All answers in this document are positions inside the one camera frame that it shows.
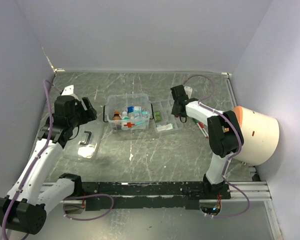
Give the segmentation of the clear divider tray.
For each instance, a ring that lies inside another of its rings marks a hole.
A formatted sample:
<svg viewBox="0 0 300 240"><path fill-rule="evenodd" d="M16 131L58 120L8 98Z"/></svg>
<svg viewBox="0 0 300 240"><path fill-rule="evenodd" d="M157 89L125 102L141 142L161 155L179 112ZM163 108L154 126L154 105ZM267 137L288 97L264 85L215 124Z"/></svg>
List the clear divider tray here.
<svg viewBox="0 0 300 240"><path fill-rule="evenodd" d="M151 104L153 108L153 113L159 111L162 116L162 121L160 122L155 122L155 120L153 119L154 130L156 133L163 134L163 133L175 132L181 130L184 127L184 124L180 121L180 119L172 115L172 107L174 104L173 99L153 101L151 102ZM174 129L169 131L164 131L164 132L158 132L156 130L157 125L167 125L167 124L173 124Z"/></svg>

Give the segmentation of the white plaster packet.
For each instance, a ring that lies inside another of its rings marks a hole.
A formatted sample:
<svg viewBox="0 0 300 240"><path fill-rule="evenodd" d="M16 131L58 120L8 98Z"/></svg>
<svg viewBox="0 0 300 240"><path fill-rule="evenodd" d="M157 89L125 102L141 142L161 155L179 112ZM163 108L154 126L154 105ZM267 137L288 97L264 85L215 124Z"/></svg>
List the white plaster packet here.
<svg viewBox="0 0 300 240"><path fill-rule="evenodd" d="M166 132L166 131L169 131L169 130L172 130L174 129L174 125L172 123L170 123L170 127L167 127L167 128L156 128L156 130L158 132Z"/></svg>

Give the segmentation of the small green packet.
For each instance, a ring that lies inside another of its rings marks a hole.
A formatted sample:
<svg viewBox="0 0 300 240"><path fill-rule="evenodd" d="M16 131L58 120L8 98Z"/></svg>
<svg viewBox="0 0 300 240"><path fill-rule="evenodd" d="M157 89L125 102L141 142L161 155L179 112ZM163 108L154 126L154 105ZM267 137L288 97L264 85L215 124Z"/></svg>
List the small green packet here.
<svg viewBox="0 0 300 240"><path fill-rule="evenodd" d="M162 114L161 114L160 111L155 111L155 112L153 113L153 116L154 116L154 121L155 121L156 123L162 121Z"/></svg>

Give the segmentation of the brown medicine bottle orange cap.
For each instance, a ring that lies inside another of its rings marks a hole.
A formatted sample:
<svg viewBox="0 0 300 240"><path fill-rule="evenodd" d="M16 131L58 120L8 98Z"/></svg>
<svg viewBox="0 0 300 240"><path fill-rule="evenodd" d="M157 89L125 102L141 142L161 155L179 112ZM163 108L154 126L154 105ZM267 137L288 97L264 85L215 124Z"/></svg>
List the brown medicine bottle orange cap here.
<svg viewBox="0 0 300 240"><path fill-rule="evenodd" d="M121 130L122 128L122 124L120 122L121 120L121 116L120 116L120 112L119 111L115 111L112 120L114 121L114 129L115 130Z"/></svg>

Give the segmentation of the white bottle green label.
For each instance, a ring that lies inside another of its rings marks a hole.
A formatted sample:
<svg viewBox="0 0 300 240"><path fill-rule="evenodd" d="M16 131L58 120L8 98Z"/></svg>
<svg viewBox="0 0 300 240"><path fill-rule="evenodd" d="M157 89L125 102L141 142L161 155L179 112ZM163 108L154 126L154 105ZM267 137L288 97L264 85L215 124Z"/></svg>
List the white bottle green label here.
<svg viewBox="0 0 300 240"><path fill-rule="evenodd" d="M121 119L122 120L129 120L129 115L126 111L123 111L122 114L121 114Z"/></svg>

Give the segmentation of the clear first aid box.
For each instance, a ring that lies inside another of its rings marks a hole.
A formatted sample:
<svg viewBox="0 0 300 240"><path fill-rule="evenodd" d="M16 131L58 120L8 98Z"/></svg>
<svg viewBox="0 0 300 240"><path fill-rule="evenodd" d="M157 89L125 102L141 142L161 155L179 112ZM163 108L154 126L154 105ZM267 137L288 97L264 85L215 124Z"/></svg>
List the clear first aid box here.
<svg viewBox="0 0 300 240"><path fill-rule="evenodd" d="M147 130L153 106L145 93L110 95L103 106L102 120L112 131Z"/></svg>

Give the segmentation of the blue white ointment tube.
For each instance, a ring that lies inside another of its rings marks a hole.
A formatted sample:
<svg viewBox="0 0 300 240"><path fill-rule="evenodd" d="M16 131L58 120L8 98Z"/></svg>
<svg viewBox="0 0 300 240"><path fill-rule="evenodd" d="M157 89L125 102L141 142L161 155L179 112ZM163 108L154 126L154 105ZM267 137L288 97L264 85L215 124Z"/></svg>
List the blue white ointment tube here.
<svg viewBox="0 0 300 240"><path fill-rule="evenodd" d="M129 106L127 108L127 112L128 113L132 113L132 112L135 112L135 111L141 111L142 108L140 106Z"/></svg>

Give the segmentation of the clear zip bag teal strip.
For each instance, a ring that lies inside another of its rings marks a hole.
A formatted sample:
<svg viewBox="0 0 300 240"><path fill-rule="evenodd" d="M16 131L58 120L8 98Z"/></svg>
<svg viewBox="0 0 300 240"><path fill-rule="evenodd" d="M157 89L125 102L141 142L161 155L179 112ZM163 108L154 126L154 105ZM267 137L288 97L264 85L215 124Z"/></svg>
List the clear zip bag teal strip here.
<svg viewBox="0 0 300 240"><path fill-rule="evenodd" d="M128 119L127 122L124 124L125 127L132 128L135 126L145 126L146 121L141 119Z"/></svg>

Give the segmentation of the teal bandage roll package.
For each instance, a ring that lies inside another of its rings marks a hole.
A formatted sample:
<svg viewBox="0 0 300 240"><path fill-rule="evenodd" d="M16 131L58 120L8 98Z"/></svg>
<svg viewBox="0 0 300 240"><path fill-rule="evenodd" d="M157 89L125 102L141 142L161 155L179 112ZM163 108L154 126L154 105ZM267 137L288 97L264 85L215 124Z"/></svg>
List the teal bandage roll package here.
<svg viewBox="0 0 300 240"><path fill-rule="evenodd" d="M141 118L148 118L150 113L148 111L133 111L128 114L130 119L141 119Z"/></svg>

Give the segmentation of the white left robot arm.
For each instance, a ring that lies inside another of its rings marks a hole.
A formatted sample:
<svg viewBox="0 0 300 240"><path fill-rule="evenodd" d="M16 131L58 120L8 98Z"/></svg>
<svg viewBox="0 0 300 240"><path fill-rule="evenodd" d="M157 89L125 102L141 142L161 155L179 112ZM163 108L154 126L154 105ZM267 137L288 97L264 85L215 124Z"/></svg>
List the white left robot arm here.
<svg viewBox="0 0 300 240"><path fill-rule="evenodd" d="M97 119L97 111L88 97L78 100L74 95L60 95L54 102L52 120L40 129L35 149L19 179L5 197L0 197L2 229L37 234L48 213L60 201L79 199L84 192L79 175L64 173L52 187L41 192L46 176L73 138L73 130Z"/></svg>

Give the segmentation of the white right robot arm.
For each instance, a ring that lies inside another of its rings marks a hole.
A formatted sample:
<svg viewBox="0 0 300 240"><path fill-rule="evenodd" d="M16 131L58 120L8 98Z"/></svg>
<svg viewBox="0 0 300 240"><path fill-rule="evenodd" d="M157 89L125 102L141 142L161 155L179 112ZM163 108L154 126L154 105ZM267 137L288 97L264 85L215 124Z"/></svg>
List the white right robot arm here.
<svg viewBox="0 0 300 240"><path fill-rule="evenodd" d="M171 89L174 100L171 114L179 118L192 118L208 128L212 159L202 186L202 193L208 199L219 194L218 184L225 181L231 159L237 156L244 144L244 137L234 111L220 111L209 107L196 98L189 98L183 85Z"/></svg>

